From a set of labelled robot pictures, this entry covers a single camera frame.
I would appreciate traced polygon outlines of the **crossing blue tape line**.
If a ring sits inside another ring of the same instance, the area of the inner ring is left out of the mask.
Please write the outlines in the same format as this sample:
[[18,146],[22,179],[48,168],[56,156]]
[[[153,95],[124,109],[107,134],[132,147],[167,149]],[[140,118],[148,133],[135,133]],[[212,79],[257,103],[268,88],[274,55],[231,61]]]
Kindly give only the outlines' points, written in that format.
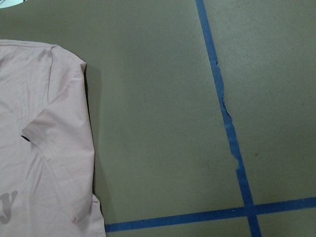
[[220,209],[214,211],[197,212],[190,214],[173,215],[167,217],[150,218],[144,220],[136,220],[129,222],[120,222],[106,224],[105,230],[108,233],[130,231],[138,229],[147,229],[155,227],[164,227],[172,225],[190,224],[197,222],[215,221],[215,220],[226,220],[234,219],[239,217],[247,217],[250,220],[249,229],[253,237],[260,237],[261,230],[257,219],[258,215],[287,212],[294,210],[301,210],[307,208],[315,208],[316,198],[302,198],[294,200],[286,200],[280,202],[265,203],[253,206],[250,210],[253,212],[248,214],[246,207],[235,207],[228,209]]

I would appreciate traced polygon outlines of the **pink Snoopy t-shirt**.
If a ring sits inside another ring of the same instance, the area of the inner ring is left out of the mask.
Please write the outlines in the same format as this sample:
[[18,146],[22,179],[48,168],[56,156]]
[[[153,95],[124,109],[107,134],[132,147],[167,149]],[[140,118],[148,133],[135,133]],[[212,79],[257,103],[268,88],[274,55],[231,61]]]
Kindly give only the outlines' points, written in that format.
[[103,237],[92,192],[86,64],[47,43],[0,42],[0,234]]

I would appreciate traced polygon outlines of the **long blue tape line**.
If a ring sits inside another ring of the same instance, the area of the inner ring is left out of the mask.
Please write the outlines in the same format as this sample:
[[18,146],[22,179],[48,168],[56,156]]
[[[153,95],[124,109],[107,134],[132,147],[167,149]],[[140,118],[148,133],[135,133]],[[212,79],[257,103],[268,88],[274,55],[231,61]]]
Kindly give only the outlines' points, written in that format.
[[216,53],[215,44],[213,41],[211,27],[208,21],[208,16],[207,16],[204,1],[197,0],[196,7],[197,7],[200,25],[202,28],[202,33],[204,37],[209,64],[212,70],[216,93],[217,93],[218,101],[220,104],[224,127],[226,131],[227,139],[229,142],[229,146],[230,146],[230,151],[233,157],[238,162],[238,165],[236,168],[237,180],[238,180],[239,189],[242,196],[245,214],[246,214],[249,228],[250,228],[250,233],[253,237],[260,237],[262,233],[259,226],[257,213],[255,210],[255,205],[253,202],[253,197],[252,197],[249,181],[248,181],[247,174],[245,171],[244,162],[243,162],[242,155],[240,152],[236,130],[233,124],[233,119],[230,116],[225,105],[224,82],[221,75],[220,67],[218,65],[217,53]]

